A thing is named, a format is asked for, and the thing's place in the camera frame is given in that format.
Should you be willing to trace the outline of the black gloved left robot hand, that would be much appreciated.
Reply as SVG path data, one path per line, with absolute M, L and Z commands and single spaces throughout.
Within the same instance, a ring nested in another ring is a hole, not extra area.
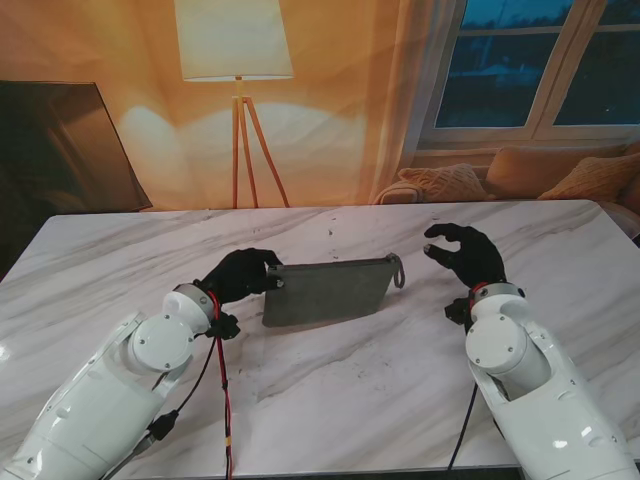
M 274 251 L 249 248 L 227 254 L 203 279 L 193 284 L 214 294 L 220 304 L 240 301 L 279 288 L 278 277 L 267 275 L 269 267 L 281 266 Z

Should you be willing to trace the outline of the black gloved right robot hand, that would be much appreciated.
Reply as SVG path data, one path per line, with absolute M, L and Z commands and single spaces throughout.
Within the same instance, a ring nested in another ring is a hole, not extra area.
M 439 223 L 430 226 L 424 236 L 428 239 L 444 237 L 448 242 L 460 244 L 457 251 L 450 251 L 429 243 L 424 247 L 424 253 L 451 270 L 469 289 L 473 290 L 481 284 L 507 282 L 500 252 L 479 230 L 454 223 Z

